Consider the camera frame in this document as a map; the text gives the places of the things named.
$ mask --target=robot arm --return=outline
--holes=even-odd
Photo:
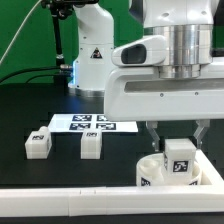
[[[146,9],[145,34],[137,43],[147,49],[146,60],[138,64],[122,60],[122,55],[132,57],[125,52],[136,48],[136,42],[113,52],[113,62],[120,68],[111,73],[106,85],[104,111],[109,120],[224,118],[224,104],[220,103],[224,98],[224,58],[212,58],[210,54],[213,15],[218,3],[216,0],[142,2]],[[146,64],[158,50],[151,44],[153,37],[158,41],[161,36],[165,57],[161,44],[162,62]]]

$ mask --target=paper with markers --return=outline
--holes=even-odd
[[[110,122],[103,114],[55,114],[48,126],[50,132],[77,132],[86,128],[103,132],[138,132],[136,122]]]

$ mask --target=black tabletop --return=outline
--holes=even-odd
[[[138,133],[103,133],[100,160],[80,159],[81,134],[52,134],[47,160],[27,160],[25,141],[30,133],[47,126],[54,114],[101,114],[103,99],[70,95],[52,84],[0,86],[0,188],[53,188],[135,186],[136,163],[154,153],[145,122]],[[164,138],[192,136],[195,122],[161,122]],[[224,175],[224,121],[212,121],[203,151]],[[224,223],[223,213],[160,214],[52,218],[1,218],[0,223]]]

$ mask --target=white block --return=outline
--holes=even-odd
[[[102,188],[80,189],[79,194],[69,195],[69,216],[106,215],[107,190]]]
[[[196,147],[189,139],[165,140],[164,166],[162,167],[164,178],[190,180],[195,153]]]
[[[102,130],[85,129],[81,139],[81,159],[100,159]]]
[[[51,133],[47,127],[33,131],[25,143],[27,159],[47,159],[52,147]]]

